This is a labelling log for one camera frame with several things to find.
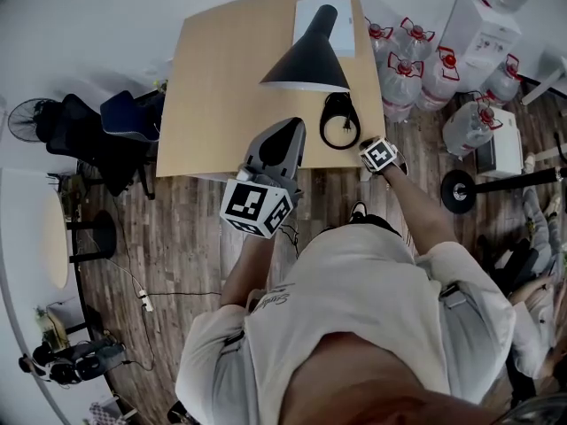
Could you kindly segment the black standing fan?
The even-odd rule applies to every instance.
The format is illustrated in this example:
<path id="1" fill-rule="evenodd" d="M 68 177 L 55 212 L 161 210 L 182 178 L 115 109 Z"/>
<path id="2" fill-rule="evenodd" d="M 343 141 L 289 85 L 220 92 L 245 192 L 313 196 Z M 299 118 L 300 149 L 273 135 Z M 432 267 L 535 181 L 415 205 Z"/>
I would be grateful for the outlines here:
<path id="1" fill-rule="evenodd" d="M 44 136 L 37 134 L 54 121 L 61 103 L 49 98 L 33 98 L 16 106 L 8 117 L 11 134 L 25 143 L 39 143 Z"/>

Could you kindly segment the white flat box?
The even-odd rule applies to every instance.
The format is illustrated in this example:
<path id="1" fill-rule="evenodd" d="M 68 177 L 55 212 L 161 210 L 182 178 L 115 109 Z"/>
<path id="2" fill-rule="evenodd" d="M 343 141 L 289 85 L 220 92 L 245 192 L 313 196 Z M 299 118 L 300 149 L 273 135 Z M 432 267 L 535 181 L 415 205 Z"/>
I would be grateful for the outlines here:
<path id="1" fill-rule="evenodd" d="M 355 57 L 353 8 L 351 0 L 298 0 L 292 43 L 295 44 L 307 28 L 321 6 L 333 6 L 337 18 L 330 34 L 330 45 L 338 58 Z"/>

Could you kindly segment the white water dispenser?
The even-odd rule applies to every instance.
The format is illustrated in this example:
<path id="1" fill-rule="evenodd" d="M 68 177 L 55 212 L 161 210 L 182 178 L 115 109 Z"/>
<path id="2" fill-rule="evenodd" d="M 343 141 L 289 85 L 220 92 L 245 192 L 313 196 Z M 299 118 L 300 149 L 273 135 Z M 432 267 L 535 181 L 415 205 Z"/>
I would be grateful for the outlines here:
<path id="1" fill-rule="evenodd" d="M 457 90 L 478 90 L 521 35 L 512 16 L 496 12 L 481 0 L 455 0 L 439 45 L 456 56 Z"/>

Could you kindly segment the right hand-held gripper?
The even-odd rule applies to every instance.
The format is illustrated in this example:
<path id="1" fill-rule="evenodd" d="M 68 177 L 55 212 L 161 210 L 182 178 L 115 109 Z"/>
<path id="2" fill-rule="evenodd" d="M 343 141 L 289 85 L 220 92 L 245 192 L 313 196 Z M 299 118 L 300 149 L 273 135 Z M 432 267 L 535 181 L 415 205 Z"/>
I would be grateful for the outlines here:
<path id="1" fill-rule="evenodd" d="M 399 149 L 385 137 L 367 139 L 359 145 L 359 156 L 371 174 L 381 174 L 387 166 L 396 166 L 408 175 L 407 161 Z"/>

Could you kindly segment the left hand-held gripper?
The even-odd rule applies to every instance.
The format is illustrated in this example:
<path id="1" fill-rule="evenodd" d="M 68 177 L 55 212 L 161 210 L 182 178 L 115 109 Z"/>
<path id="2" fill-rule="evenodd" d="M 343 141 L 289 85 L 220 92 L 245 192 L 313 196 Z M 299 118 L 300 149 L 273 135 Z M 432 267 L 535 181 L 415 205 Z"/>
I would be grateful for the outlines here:
<path id="1" fill-rule="evenodd" d="M 297 182 L 306 126 L 293 117 L 277 122 L 250 143 L 237 176 L 227 181 L 220 215 L 234 229 L 272 237 L 297 205 Z"/>

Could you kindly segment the group of clear water jugs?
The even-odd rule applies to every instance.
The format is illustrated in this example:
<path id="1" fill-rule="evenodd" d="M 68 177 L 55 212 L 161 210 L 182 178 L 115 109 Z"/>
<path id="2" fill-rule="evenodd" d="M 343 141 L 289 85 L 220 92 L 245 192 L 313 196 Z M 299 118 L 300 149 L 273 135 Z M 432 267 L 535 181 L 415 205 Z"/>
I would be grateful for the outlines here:
<path id="1" fill-rule="evenodd" d="M 398 27 L 368 25 L 369 39 L 377 64 L 385 117 L 402 122 L 413 108 L 436 112 L 457 93 L 460 76 L 454 52 L 432 44 L 434 32 L 426 31 L 410 18 Z M 501 126 L 494 108 L 511 100 L 522 80 L 520 59 L 509 53 L 478 90 L 464 93 L 473 100 L 459 108 L 442 129 L 447 151 L 464 158 L 490 141 Z"/>

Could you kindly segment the white small table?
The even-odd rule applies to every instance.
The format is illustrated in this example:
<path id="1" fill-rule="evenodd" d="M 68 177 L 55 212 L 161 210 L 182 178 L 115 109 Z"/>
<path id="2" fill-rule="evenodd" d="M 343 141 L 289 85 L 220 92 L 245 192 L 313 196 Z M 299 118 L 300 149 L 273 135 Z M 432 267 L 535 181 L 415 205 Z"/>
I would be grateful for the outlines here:
<path id="1" fill-rule="evenodd" d="M 539 57 L 532 61 L 529 71 L 526 77 L 537 85 L 521 99 L 524 106 L 531 104 L 547 91 L 556 91 L 567 97 L 567 48 L 544 49 Z"/>

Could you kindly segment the person's white shirt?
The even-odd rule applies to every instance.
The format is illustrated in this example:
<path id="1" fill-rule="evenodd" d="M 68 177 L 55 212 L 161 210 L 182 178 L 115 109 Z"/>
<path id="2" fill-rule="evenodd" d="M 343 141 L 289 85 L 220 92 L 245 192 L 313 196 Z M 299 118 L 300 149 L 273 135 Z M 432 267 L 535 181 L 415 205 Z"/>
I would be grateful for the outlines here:
<path id="1" fill-rule="evenodd" d="M 175 393 L 202 425 L 276 425 L 294 372 L 320 341 L 353 334 L 391 352 L 428 390 L 478 403 L 508 356 L 516 314 L 460 244 L 421 258 L 392 231 L 321 233 L 252 311 L 199 315 Z"/>

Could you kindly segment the navy blue chair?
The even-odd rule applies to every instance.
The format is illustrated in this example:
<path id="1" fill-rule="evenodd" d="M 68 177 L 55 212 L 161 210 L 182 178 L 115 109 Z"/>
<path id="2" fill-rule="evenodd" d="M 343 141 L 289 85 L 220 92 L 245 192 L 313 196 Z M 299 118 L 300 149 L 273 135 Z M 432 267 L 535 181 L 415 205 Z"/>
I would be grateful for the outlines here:
<path id="1" fill-rule="evenodd" d="M 134 98 L 123 90 L 100 105 L 103 130 L 144 143 L 156 143 L 160 136 L 165 95 L 157 90 Z"/>

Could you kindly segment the person's left forearm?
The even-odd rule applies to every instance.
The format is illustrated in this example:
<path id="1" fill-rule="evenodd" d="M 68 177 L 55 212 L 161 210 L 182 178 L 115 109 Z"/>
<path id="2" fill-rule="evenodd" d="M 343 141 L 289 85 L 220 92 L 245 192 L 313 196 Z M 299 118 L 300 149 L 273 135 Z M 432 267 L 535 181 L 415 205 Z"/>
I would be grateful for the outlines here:
<path id="1" fill-rule="evenodd" d="M 262 290 L 267 283 L 275 238 L 248 235 L 242 250 L 221 291 L 221 306 L 244 307 L 253 290 Z"/>

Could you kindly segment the black coat rack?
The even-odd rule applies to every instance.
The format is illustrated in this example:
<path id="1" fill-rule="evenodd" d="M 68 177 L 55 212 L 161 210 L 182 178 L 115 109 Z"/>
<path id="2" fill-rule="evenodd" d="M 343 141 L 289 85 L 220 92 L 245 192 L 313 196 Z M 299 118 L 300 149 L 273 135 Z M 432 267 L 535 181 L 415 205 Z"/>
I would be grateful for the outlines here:
<path id="1" fill-rule="evenodd" d="M 475 183 L 463 170 L 452 170 L 445 175 L 440 186 L 443 205 L 453 214 L 470 211 L 479 194 L 495 191 L 523 189 L 567 178 L 567 167 L 553 167 L 531 174 L 522 174 L 491 182 Z"/>

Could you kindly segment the person's right forearm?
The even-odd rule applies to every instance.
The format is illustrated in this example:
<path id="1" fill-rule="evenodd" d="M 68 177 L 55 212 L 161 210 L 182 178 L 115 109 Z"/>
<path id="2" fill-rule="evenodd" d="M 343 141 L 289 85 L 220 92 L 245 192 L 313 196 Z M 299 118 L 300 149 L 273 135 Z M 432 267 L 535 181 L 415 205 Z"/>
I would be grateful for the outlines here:
<path id="1" fill-rule="evenodd" d="M 426 254 L 440 243 L 457 239 L 453 223 L 437 202 L 415 185 L 398 167 L 388 166 L 382 176 L 396 195 L 417 253 Z"/>

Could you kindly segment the round wooden side table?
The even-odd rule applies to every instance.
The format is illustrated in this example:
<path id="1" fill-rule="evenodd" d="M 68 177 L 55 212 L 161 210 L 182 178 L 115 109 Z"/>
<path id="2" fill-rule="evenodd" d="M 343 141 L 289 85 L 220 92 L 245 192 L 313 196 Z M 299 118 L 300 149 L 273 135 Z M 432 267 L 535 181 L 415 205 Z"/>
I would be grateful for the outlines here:
<path id="1" fill-rule="evenodd" d="M 111 214 L 100 211 L 90 221 L 66 221 L 63 205 L 58 193 L 52 190 L 43 206 L 42 255 L 47 274 L 52 284 L 64 289 L 71 264 L 110 259 L 117 248 L 117 233 Z M 67 233 L 74 235 L 79 230 L 89 230 L 97 251 L 85 254 L 70 252 Z"/>

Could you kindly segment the black desk lamp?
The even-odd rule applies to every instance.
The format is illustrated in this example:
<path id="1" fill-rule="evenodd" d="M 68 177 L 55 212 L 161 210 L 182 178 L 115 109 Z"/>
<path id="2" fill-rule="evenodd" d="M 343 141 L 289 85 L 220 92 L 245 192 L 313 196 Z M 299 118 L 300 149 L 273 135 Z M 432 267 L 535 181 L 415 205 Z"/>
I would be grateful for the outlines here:
<path id="1" fill-rule="evenodd" d="M 320 118 L 320 137 L 333 150 L 344 151 L 355 146 L 361 136 L 361 123 L 350 97 L 350 86 L 330 44 L 330 35 L 338 16 L 329 4 L 320 6 L 306 32 L 276 62 L 260 81 L 262 85 L 282 89 L 326 92 Z M 325 127 L 329 120 L 345 119 L 343 129 L 355 130 L 353 140 L 345 145 L 331 143 Z"/>

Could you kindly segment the white box-shaped appliance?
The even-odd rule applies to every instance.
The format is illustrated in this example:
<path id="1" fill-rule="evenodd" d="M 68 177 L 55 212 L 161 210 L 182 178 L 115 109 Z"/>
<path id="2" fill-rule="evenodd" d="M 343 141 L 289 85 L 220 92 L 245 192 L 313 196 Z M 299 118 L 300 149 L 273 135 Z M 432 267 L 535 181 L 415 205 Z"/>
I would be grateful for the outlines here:
<path id="1" fill-rule="evenodd" d="M 476 149 L 477 174 L 494 179 L 520 175 L 524 167 L 521 135 L 512 112 L 494 108 L 495 118 L 501 126 L 493 131 L 493 137 Z"/>

